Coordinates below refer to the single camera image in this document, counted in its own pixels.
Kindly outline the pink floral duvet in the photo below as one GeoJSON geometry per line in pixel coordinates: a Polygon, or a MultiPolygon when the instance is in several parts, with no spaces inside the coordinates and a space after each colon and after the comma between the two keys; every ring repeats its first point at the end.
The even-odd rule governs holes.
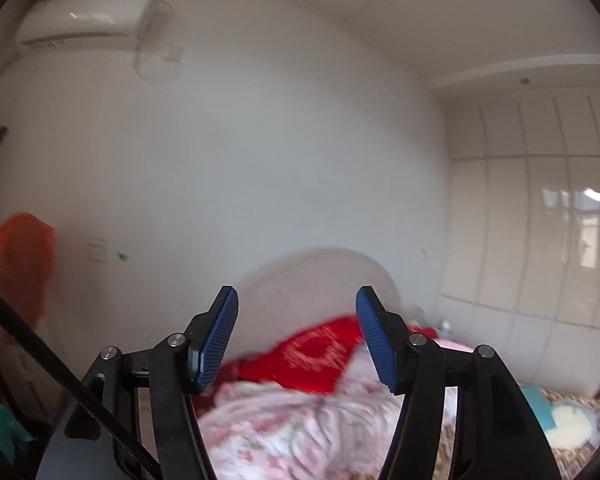
{"type": "Polygon", "coordinates": [[[198,426],[220,479],[375,479],[401,406],[359,344],[334,392],[227,382],[198,426]]]}

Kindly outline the beige rounded headboard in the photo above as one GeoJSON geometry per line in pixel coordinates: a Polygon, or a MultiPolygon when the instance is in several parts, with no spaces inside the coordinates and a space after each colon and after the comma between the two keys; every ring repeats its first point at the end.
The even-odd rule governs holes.
{"type": "Polygon", "coordinates": [[[403,307],[389,272],[362,252],[314,248],[262,266],[234,285],[239,313],[225,359],[252,356],[300,330],[355,314],[356,293],[365,285],[385,308],[403,307]]]}

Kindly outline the wall socket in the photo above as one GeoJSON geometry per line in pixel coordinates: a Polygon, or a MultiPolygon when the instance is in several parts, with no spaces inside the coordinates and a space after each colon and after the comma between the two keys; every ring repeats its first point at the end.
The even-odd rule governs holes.
{"type": "Polygon", "coordinates": [[[93,262],[106,262],[108,244],[102,238],[91,238],[87,244],[87,260],[93,262]]]}

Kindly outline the turquoise pillow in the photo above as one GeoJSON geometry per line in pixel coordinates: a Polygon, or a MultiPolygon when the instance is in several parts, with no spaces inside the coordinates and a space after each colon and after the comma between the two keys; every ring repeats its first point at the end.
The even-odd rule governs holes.
{"type": "Polygon", "coordinates": [[[544,431],[555,429],[556,422],[553,416],[552,404],[547,400],[543,390],[537,385],[525,385],[521,387],[521,392],[530,405],[541,428],[544,431]]]}

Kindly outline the glossy cream wardrobe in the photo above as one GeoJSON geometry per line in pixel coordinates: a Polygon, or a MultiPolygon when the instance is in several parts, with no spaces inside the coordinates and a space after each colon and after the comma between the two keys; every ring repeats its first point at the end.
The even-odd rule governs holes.
{"type": "Polygon", "coordinates": [[[438,322],[521,382],[600,388],[600,91],[453,103],[438,322]]]}

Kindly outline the red blanket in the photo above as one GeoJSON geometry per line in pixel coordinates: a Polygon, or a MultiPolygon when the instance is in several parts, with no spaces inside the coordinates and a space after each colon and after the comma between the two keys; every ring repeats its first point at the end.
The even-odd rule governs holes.
{"type": "Polygon", "coordinates": [[[306,404],[387,391],[358,320],[347,315],[300,330],[265,352],[223,364],[212,384],[190,400],[202,413],[232,403],[306,404]]]}

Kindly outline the orange hanging cloth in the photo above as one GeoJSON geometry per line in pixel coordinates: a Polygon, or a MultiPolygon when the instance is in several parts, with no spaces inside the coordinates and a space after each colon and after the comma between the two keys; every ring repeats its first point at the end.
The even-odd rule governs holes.
{"type": "Polygon", "coordinates": [[[31,330],[45,315],[54,270],[55,230],[22,212],[0,224],[0,296],[31,330]]]}

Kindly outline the white plush pillow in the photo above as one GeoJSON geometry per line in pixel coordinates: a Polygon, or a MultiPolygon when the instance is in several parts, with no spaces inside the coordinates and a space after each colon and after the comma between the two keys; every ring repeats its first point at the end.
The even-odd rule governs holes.
{"type": "Polygon", "coordinates": [[[595,419],[580,404],[554,404],[552,411],[556,428],[545,433],[552,448],[580,448],[594,434],[595,419]]]}

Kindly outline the white air conditioner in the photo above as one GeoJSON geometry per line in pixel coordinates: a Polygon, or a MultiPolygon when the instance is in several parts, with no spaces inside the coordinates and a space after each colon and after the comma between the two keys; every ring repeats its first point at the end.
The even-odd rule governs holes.
{"type": "Polygon", "coordinates": [[[133,50],[146,35],[157,0],[44,0],[16,31],[23,55],[56,50],[133,50]]]}

